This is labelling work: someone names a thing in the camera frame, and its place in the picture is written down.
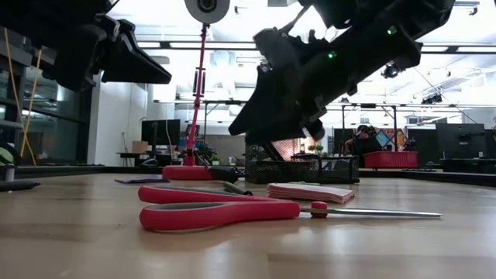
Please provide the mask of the black aluminium table frame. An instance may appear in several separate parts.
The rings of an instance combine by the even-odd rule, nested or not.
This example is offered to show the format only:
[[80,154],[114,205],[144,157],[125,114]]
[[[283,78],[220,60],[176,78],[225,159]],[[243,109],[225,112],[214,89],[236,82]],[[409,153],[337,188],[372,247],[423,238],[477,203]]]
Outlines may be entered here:
[[[15,178],[58,177],[83,174],[160,174],[160,168],[106,167],[106,166],[21,166]],[[403,170],[360,170],[360,177],[398,178],[443,183],[468,184],[496,188],[496,174],[427,172]]]

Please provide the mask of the black ceiling spotlight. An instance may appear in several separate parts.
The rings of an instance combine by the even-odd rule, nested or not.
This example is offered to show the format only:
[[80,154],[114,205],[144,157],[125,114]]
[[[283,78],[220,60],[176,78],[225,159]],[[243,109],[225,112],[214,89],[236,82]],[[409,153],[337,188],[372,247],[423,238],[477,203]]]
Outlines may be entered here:
[[381,76],[385,79],[396,78],[404,69],[399,66],[395,61],[385,65],[385,68],[381,72]]

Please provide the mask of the pink sticky note pad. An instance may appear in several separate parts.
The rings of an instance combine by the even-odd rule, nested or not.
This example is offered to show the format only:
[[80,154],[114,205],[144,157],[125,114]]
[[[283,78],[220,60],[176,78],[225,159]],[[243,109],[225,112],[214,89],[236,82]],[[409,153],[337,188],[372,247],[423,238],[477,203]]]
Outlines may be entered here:
[[355,196],[355,191],[310,184],[272,183],[267,186],[267,196],[269,198],[345,204]]

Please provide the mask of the colourful patchwork quilt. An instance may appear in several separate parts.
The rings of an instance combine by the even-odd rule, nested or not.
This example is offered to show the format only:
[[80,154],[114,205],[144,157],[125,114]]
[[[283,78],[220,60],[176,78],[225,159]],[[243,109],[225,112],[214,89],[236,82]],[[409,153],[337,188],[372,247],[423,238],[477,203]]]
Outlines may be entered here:
[[403,151],[408,141],[402,129],[377,129],[376,140],[383,150]]

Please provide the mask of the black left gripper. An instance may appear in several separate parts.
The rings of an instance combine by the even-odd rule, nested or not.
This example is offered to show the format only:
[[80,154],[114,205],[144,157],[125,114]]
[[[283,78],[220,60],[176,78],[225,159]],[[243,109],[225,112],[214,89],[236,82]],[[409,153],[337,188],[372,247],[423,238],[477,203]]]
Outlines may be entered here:
[[[92,68],[98,45],[114,32],[101,21],[119,0],[38,0],[40,18],[49,36],[47,46],[56,52],[51,66],[42,76],[72,91],[92,85]],[[135,25],[118,19],[118,32],[107,46],[102,66],[104,82],[169,84],[172,74],[141,50]]]

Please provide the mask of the red desk lamp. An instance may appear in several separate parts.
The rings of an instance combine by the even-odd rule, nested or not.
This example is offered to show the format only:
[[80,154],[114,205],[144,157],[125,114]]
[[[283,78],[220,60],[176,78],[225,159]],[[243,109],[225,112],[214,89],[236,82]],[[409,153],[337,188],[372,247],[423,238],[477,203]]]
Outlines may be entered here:
[[190,133],[186,140],[186,154],[182,165],[171,165],[163,168],[162,176],[168,180],[182,181],[208,181],[211,180],[211,174],[206,165],[198,166],[195,156],[196,125],[198,112],[200,108],[201,97],[203,96],[204,87],[204,62],[205,62],[205,44],[207,31],[211,24],[222,20],[229,11],[231,0],[184,0],[189,14],[202,24],[201,27],[201,44],[199,65],[196,70],[195,90],[193,95],[194,114],[191,123]]

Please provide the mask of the large black monitor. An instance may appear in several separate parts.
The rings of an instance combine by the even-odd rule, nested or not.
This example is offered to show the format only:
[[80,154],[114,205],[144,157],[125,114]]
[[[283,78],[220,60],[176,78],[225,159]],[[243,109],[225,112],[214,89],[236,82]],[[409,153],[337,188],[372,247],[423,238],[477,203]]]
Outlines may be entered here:
[[487,154],[483,124],[436,124],[442,159],[474,159]]

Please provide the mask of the black computer monitor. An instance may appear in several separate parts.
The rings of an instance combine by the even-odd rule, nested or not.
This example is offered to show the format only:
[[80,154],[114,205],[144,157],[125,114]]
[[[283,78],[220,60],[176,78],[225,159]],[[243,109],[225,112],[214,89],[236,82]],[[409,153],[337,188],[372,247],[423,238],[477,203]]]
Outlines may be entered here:
[[145,120],[141,122],[141,140],[150,145],[178,145],[181,138],[181,120]]

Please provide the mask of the green white object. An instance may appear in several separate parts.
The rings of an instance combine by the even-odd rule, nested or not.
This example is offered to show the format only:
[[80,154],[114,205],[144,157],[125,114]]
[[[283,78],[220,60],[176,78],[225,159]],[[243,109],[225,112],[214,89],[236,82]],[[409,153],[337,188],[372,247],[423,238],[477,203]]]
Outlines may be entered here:
[[18,157],[15,147],[9,143],[0,142],[0,181],[14,181]]

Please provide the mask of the black mesh desk organizer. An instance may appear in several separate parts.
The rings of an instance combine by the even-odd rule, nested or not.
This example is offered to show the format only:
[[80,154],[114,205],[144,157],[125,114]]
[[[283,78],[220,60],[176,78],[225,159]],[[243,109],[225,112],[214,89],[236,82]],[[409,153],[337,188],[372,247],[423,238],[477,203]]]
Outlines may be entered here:
[[310,139],[248,143],[247,180],[256,184],[306,182],[355,184],[360,181],[359,157],[327,153]]

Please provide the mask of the person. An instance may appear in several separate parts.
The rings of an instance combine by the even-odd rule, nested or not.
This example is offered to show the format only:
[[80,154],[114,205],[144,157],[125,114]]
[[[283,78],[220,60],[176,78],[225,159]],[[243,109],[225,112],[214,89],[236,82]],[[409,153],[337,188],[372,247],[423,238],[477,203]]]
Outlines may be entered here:
[[381,150],[376,139],[377,131],[373,126],[360,125],[353,136],[343,146],[346,155],[363,155]]

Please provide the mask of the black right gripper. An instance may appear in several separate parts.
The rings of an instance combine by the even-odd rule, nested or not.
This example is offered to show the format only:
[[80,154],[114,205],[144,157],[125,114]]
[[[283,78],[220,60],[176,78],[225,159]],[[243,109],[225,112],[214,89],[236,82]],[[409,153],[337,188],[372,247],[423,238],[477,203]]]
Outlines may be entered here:
[[[294,48],[279,29],[268,28],[253,41],[271,71],[257,72],[253,94],[229,126],[230,135],[244,133],[248,142],[320,140],[326,134],[322,121],[312,122],[307,112],[321,112],[340,95],[356,93],[361,81],[389,62],[408,68],[420,61],[421,44],[405,34],[343,34],[307,43],[296,38]],[[281,74],[298,76],[294,102]]]

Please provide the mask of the purple sticky note pad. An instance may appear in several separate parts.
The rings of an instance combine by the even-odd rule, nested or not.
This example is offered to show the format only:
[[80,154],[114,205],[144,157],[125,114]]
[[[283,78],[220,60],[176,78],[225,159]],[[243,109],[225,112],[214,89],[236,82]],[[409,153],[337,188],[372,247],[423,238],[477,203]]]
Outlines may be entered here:
[[153,184],[153,183],[169,183],[170,181],[161,176],[145,176],[145,177],[128,177],[115,179],[115,182],[120,184]]

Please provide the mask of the red-handled scissors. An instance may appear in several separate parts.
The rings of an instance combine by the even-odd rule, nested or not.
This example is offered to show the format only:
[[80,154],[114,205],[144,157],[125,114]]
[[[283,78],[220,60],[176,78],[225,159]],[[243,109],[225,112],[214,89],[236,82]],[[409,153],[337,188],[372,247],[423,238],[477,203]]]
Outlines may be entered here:
[[320,201],[304,207],[291,200],[187,188],[142,186],[137,195],[140,201],[147,203],[139,214],[139,221],[148,231],[191,231],[240,222],[296,219],[302,212],[318,218],[328,215],[371,215],[438,219],[443,216],[438,212],[329,208]]

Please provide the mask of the red storage bin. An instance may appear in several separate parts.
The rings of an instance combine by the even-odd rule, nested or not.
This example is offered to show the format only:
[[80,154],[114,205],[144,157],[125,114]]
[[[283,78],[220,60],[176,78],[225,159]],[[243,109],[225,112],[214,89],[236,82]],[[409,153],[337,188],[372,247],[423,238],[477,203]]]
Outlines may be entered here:
[[376,151],[363,156],[365,168],[417,168],[418,153],[408,151]]

